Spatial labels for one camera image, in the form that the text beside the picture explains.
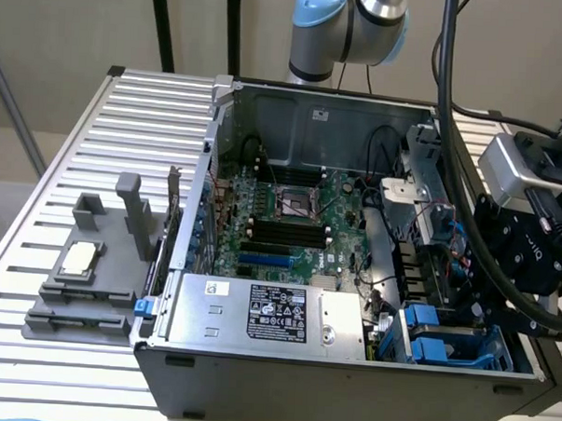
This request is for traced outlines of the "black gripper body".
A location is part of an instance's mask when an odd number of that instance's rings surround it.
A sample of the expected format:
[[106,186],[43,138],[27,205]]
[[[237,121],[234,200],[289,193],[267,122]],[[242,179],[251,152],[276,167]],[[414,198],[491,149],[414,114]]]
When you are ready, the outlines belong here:
[[519,291],[562,296],[562,136],[499,133],[478,167],[489,199],[473,217],[493,259]]

